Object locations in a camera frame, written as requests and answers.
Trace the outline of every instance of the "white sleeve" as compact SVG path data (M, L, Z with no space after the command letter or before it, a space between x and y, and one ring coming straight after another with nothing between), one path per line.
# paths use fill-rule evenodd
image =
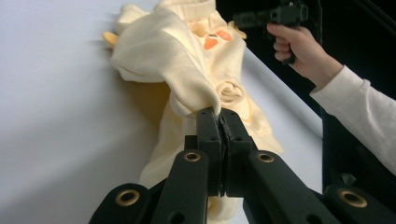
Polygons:
M310 95L396 175L395 100L346 66L325 88Z

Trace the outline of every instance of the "orange patch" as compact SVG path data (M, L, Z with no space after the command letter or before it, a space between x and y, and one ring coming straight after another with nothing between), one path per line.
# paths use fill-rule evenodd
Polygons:
M217 39L207 37L205 39L204 49L211 49L211 48L215 47L218 43L219 43L219 41Z
M230 41L233 37L225 31L217 31L216 35L220 36L222 39Z

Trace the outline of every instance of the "human arm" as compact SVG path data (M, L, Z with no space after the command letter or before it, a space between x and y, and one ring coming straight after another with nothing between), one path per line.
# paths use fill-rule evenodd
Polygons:
M317 86L311 96L396 175L396 102L328 55L307 29L267 29L277 36L276 58L289 58L292 49L296 60L290 66Z

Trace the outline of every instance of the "human hand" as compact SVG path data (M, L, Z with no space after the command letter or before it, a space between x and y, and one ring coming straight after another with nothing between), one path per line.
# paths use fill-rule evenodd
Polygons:
M287 60L291 56L291 49L296 59L290 66L301 76L310 79L318 88L325 87L343 68L343 65L324 51L308 29L291 29L268 23L267 30L276 36L276 59L281 62Z

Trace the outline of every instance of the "white garment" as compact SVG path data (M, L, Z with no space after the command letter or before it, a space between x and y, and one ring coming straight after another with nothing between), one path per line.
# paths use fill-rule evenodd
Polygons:
M246 43L216 11L215 0L164 0L153 12L121 9L120 38L111 62L125 80L166 82L171 90L163 111L159 141L139 184L151 188L165 179L184 136L196 134L194 113L222 107L241 117L259 149L283 151L267 118L241 84ZM226 223L235 198L209 198L207 223Z
M396 101L346 66L311 96L396 175Z

